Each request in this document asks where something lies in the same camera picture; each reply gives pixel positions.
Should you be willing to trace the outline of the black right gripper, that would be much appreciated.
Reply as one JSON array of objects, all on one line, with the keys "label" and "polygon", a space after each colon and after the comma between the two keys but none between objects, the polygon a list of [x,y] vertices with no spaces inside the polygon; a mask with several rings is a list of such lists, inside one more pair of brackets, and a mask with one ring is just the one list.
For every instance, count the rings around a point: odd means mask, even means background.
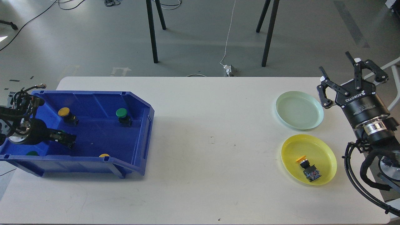
[{"label": "black right gripper", "polygon": [[376,85],[362,77],[362,70],[368,69],[373,72],[374,81],[377,83],[386,82],[388,75],[372,60],[356,62],[350,52],[345,52],[345,55],[354,67],[354,78],[343,85],[331,81],[325,69],[319,67],[322,76],[317,92],[321,106],[326,109],[334,104],[341,107],[353,129],[360,128],[363,123],[374,118],[387,118],[390,113],[377,95]]}]

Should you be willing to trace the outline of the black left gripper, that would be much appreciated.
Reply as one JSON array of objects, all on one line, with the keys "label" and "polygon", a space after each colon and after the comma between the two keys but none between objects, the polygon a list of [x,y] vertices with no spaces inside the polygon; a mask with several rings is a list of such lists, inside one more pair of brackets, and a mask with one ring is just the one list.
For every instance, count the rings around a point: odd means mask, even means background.
[{"label": "black left gripper", "polygon": [[21,122],[16,132],[9,137],[13,144],[36,145],[43,141],[55,141],[63,145],[74,144],[75,134],[67,134],[61,130],[48,128],[44,121],[31,119]]}]

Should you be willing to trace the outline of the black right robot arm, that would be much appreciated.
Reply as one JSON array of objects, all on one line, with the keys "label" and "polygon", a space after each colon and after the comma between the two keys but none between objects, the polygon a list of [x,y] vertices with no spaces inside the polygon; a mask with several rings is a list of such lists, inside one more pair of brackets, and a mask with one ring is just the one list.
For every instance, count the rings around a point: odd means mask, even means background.
[{"label": "black right robot arm", "polygon": [[399,209],[376,198],[357,179],[351,156],[355,149],[366,153],[359,176],[371,188],[399,192],[399,141],[395,131],[399,122],[390,116],[389,109],[376,93],[376,86],[385,83],[388,75],[372,60],[346,57],[354,68],[354,78],[338,85],[328,78],[323,67],[321,83],[317,86],[320,104],[329,109],[337,105],[351,125],[356,141],[348,142],[343,155],[346,175],[353,187],[368,201],[384,209],[385,213],[399,216]]}]

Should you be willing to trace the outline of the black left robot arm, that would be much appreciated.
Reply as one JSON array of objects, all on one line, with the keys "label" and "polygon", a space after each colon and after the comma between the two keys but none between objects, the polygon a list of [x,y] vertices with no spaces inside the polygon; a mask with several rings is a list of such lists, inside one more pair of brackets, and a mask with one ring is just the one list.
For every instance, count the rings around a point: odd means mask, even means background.
[{"label": "black left robot arm", "polygon": [[32,89],[45,89],[41,83],[10,94],[9,105],[1,106],[1,145],[6,140],[13,144],[36,145],[44,141],[58,142],[71,148],[76,135],[63,130],[48,128],[45,122],[36,117],[37,110],[45,104],[43,98],[29,94]]}]

